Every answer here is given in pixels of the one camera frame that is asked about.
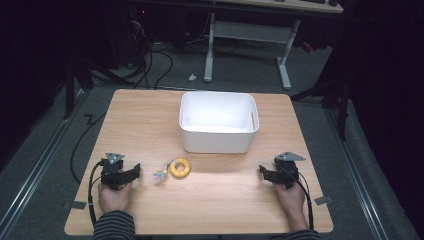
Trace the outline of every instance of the yellow ring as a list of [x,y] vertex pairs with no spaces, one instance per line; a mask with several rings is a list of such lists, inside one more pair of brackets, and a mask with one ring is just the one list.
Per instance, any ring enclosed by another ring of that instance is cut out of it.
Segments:
[[[179,164],[184,166],[184,169],[181,171],[177,170],[177,166]],[[184,158],[177,158],[171,162],[171,164],[169,165],[169,169],[171,171],[172,176],[177,178],[183,178],[187,176],[187,174],[190,172],[190,163]]]

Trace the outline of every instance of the person's hand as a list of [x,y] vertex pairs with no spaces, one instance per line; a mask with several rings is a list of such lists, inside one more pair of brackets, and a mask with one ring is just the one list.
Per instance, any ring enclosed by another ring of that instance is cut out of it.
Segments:
[[99,204],[103,213],[115,210],[125,211],[128,206],[132,182],[127,183],[121,190],[115,191],[107,185],[99,183]]
[[272,184],[277,191],[280,204],[286,211],[289,218],[290,230],[292,232],[308,229],[305,216],[303,215],[303,203],[305,202],[305,193],[297,182],[293,187],[286,189],[283,184]]

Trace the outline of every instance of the white container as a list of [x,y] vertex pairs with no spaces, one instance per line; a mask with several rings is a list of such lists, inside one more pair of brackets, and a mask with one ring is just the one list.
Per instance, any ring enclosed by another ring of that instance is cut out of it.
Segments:
[[184,149],[195,153],[245,153],[259,129],[253,97],[246,93],[188,92],[181,100]]

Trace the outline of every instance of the gray carpet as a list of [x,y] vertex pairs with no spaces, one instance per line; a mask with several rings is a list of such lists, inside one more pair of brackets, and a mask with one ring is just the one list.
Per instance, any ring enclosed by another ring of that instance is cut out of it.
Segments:
[[[202,45],[197,44],[194,47],[199,48]],[[273,53],[273,48],[278,47],[271,46],[266,50]],[[232,51],[232,46],[217,47],[214,79],[211,83],[205,83],[202,79],[206,50],[193,48],[182,51],[165,45],[155,46],[156,50],[165,49],[163,52],[173,59],[173,67],[159,83],[160,86],[293,95],[314,85],[331,53],[331,49],[318,50],[311,54],[302,49],[293,49],[287,62],[293,89],[287,92],[282,89],[275,59],[263,55],[262,52],[251,53],[252,49],[248,47],[239,47],[231,53],[225,52]],[[168,69],[170,62],[164,55],[153,54],[152,69],[148,74],[150,86],[153,86],[155,80]],[[118,73],[124,75],[128,71],[122,69]],[[188,77],[191,74],[196,75],[197,80],[189,81]],[[63,230],[69,214],[69,209],[62,208],[63,203],[66,200],[73,200],[78,190],[78,184],[70,172],[70,156],[78,139],[89,126],[88,117],[85,115],[90,114],[95,119],[103,114],[108,108],[113,92],[119,88],[124,86],[96,81],[93,90],[83,94],[87,96],[86,100],[75,113],[73,120],[69,122],[69,127],[51,156],[51,163],[20,214],[8,239],[90,239],[90,237],[67,236]],[[328,205],[334,230],[323,234],[323,237],[324,239],[373,239],[373,232],[346,167],[345,153],[340,147],[338,136],[333,132],[326,110],[321,108],[317,100],[319,99],[307,98],[305,101],[295,102],[294,107],[323,192],[334,200]],[[388,238],[418,239],[384,175],[379,170],[351,105],[349,111],[351,114],[346,126],[346,144],[355,158],[364,182],[369,186],[371,197],[385,224]],[[64,91],[62,90],[56,97],[55,105],[34,125],[25,143],[0,175],[0,181],[8,183],[0,186],[2,216],[6,214],[20,187],[25,183],[50,138],[61,124],[63,114]],[[79,178],[85,170],[100,127],[101,121],[91,128],[77,148],[74,169]],[[217,237],[156,236],[154,239],[217,239]],[[224,239],[268,239],[268,236],[224,236]]]

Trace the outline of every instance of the donut toy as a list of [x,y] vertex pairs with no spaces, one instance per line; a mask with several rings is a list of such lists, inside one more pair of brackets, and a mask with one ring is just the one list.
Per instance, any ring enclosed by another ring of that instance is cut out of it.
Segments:
[[[184,166],[184,169],[178,170],[178,165]],[[171,171],[172,176],[183,178],[190,172],[190,163],[187,161],[187,159],[177,158],[173,160],[171,164],[169,164],[169,170]]]
[[[182,165],[184,169],[178,170],[178,165]],[[190,163],[187,159],[177,158],[166,162],[162,170],[157,170],[155,173],[153,173],[154,178],[159,181],[165,179],[165,176],[168,173],[168,168],[172,176],[176,178],[183,178],[187,176],[191,170]]]

